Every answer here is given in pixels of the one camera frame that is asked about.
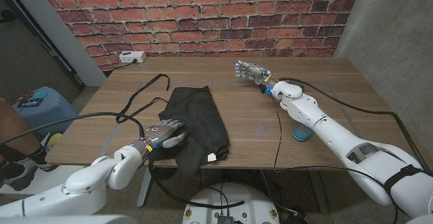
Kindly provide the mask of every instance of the blue container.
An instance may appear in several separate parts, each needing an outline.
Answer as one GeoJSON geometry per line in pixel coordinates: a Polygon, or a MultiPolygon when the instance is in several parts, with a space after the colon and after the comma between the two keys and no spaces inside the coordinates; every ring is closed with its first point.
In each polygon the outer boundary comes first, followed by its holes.
{"type": "MultiPolygon", "coordinates": [[[[29,99],[43,99],[38,106],[18,107],[20,102],[16,102],[12,106],[20,116],[26,119],[31,129],[78,115],[78,112],[71,104],[56,90],[49,87],[41,87],[33,92],[35,94],[29,99]]],[[[35,135],[41,141],[48,133],[64,133],[71,123],[72,121],[53,125],[37,131],[35,135]]]]}

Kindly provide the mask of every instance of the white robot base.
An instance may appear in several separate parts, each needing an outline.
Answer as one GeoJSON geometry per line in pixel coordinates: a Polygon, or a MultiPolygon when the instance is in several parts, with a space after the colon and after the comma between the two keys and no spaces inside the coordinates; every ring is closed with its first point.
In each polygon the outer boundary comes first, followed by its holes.
{"type": "Polygon", "coordinates": [[[182,224],[205,224],[205,223],[231,223],[229,220],[243,224],[278,224],[279,218],[277,209],[274,203],[262,192],[257,189],[245,185],[243,183],[217,183],[210,186],[213,189],[206,188],[198,192],[191,201],[201,204],[227,205],[223,192],[227,197],[228,204],[245,201],[245,204],[229,209],[229,217],[227,217],[227,209],[223,209],[223,217],[221,209],[211,209],[197,207],[187,204],[183,213],[182,224]]]}

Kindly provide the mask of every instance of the gray wall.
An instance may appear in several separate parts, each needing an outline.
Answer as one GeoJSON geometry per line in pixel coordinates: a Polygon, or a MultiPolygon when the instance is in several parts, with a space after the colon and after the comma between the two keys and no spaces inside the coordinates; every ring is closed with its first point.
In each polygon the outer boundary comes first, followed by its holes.
{"type": "Polygon", "coordinates": [[[337,50],[433,156],[433,0],[356,0],[337,50]]]}

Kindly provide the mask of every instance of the electrical outlet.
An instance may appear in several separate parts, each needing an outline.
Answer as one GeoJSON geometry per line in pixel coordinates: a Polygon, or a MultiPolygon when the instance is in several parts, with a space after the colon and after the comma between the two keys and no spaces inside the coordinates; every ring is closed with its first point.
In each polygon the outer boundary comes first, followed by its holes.
{"type": "Polygon", "coordinates": [[[123,51],[119,58],[122,63],[131,63],[134,59],[137,59],[137,63],[141,63],[146,60],[146,53],[144,51],[123,51]]]}

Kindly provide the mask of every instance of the black wire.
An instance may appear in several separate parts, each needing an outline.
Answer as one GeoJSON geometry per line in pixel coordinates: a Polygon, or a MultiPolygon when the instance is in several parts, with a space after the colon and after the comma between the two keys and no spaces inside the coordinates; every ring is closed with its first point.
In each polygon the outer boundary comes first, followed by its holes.
{"type": "Polygon", "coordinates": [[[211,204],[202,204],[202,203],[197,203],[197,202],[192,202],[189,200],[185,200],[182,199],[172,193],[170,193],[170,191],[168,191],[164,185],[160,182],[160,180],[157,178],[155,171],[154,171],[154,162],[153,161],[149,161],[149,165],[147,166],[149,168],[149,172],[150,175],[152,176],[152,179],[154,180],[154,182],[156,183],[156,185],[161,188],[161,190],[170,198],[172,198],[173,200],[177,200],[180,201],[184,204],[190,204],[192,206],[197,206],[197,207],[204,207],[204,208],[212,208],[212,209],[220,209],[220,208],[232,208],[232,207],[236,207],[236,206],[240,206],[245,204],[245,201],[241,201],[235,204],[228,204],[228,205],[224,205],[224,206],[215,206],[215,205],[211,205],[211,204]]]}
{"type": "Polygon", "coordinates": [[[332,100],[334,100],[334,101],[336,101],[336,102],[338,102],[338,103],[340,103],[340,104],[342,104],[342,105],[344,105],[344,106],[347,106],[347,107],[349,107],[349,108],[352,108],[352,109],[354,109],[354,110],[358,110],[358,111],[360,111],[360,112],[365,112],[365,113],[370,113],[370,114],[391,115],[391,116],[393,116],[394,119],[395,119],[395,121],[397,122],[398,127],[400,127],[401,132],[402,132],[403,135],[405,136],[405,139],[406,139],[407,143],[409,144],[409,147],[412,149],[412,152],[415,154],[415,157],[418,159],[418,162],[421,164],[422,168],[424,169],[424,171],[425,171],[428,175],[432,175],[432,172],[431,172],[430,169],[428,168],[428,165],[427,165],[426,161],[425,161],[424,158],[422,157],[421,153],[419,153],[419,150],[418,150],[417,146],[414,144],[414,142],[413,142],[413,140],[412,140],[412,138],[411,138],[409,132],[407,131],[407,129],[406,129],[406,127],[405,127],[405,125],[403,124],[403,122],[401,121],[401,119],[398,117],[398,115],[397,115],[396,113],[394,113],[394,112],[375,112],[375,111],[371,111],[371,110],[365,110],[365,109],[362,109],[362,108],[358,108],[358,107],[356,107],[356,106],[352,106],[352,105],[349,105],[349,104],[347,104],[347,103],[344,103],[344,102],[340,101],[339,99],[336,99],[336,98],[334,98],[334,97],[328,95],[327,93],[323,92],[322,90],[320,90],[320,89],[318,89],[318,88],[316,88],[316,87],[310,85],[310,84],[307,83],[307,82],[301,81],[301,80],[299,80],[299,79],[292,79],[292,78],[281,78],[281,79],[279,79],[279,81],[286,81],[286,80],[289,80],[289,81],[296,81],[296,82],[299,82],[299,83],[303,83],[303,84],[305,84],[305,85],[308,85],[309,87],[315,89],[316,91],[320,92],[320,93],[323,94],[324,96],[326,96],[326,97],[328,97],[328,98],[330,98],[330,99],[332,99],[332,100]]]}
{"type": "Polygon", "coordinates": [[[25,131],[23,133],[20,133],[20,134],[17,134],[15,136],[13,136],[13,137],[10,137],[9,139],[5,139],[5,140],[1,141],[0,145],[3,145],[5,143],[9,143],[9,142],[11,142],[11,141],[13,141],[13,140],[15,140],[17,138],[23,137],[25,135],[31,134],[31,133],[33,133],[35,131],[38,131],[38,130],[41,130],[41,129],[45,129],[45,128],[53,126],[53,125],[58,125],[58,124],[63,123],[63,122],[69,122],[69,121],[72,121],[72,120],[82,119],[82,118],[88,118],[88,117],[92,117],[92,116],[121,116],[121,117],[125,118],[125,120],[132,120],[139,127],[139,136],[140,137],[144,137],[143,126],[141,125],[141,123],[137,119],[135,119],[135,118],[133,118],[131,116],[127,116],[125,114],[121,114],[121,113],[115,113],[115,112],[95,112],[95,113],[89,113],[89,114],[84,114],[84,115],[80,115],[80,116],[73,116],[73,117],[70,117],[70,118],[61,119],[61,120],[57,120],[55,122],[47,123],[46,125],[35,127],[35,128],[33,128],[31,130],[25,131]]]}

